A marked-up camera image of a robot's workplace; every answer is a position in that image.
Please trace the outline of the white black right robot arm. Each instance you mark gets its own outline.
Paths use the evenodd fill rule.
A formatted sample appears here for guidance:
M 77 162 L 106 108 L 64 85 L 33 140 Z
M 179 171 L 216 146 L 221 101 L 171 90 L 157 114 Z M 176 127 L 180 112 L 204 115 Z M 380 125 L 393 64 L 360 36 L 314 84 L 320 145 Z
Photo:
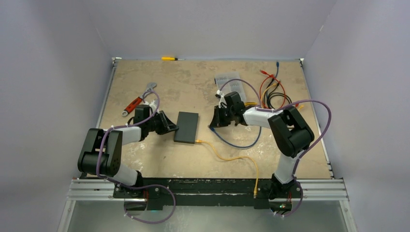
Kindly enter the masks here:
M 277 169 L 272 175 L 272 192 L 279 197 L 291 189 L 295 166 L 302 154 L 310 148 L 315 135 L 300 112 L 288 104 L 279 109 L 246 106 L 237 92 L 221 97 L 214 106 L 210 128 L 235 125 L 258 126 L 270 129 L 280 151 Z

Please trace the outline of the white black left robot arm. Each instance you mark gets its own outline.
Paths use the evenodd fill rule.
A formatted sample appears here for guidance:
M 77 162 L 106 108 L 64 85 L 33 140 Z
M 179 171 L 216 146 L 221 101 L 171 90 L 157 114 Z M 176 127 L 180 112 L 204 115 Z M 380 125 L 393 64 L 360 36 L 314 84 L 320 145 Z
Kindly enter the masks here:
M 164 135 L 177 131 L 164 111 L 154 111 L 149 105 L 139 105 L 132 117 L 133 124 L 112 127 L 108 130 L 89 129 L 79 155 L 77 168 L 85 174 L 96 175 L 125 186 L 133 198 L 144 193 L 142 174 L 121 163 L 122 147 L 141 142 L 148 134 Z

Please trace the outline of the black network switch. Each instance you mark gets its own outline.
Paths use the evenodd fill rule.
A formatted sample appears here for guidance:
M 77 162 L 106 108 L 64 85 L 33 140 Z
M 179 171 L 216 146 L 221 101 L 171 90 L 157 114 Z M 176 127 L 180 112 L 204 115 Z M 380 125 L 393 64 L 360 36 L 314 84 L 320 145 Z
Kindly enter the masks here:
M 177 118 L 178 130 L 174 134 L 174 142 L 194 144 L 198 127 L 198 113 L 179 112 Z

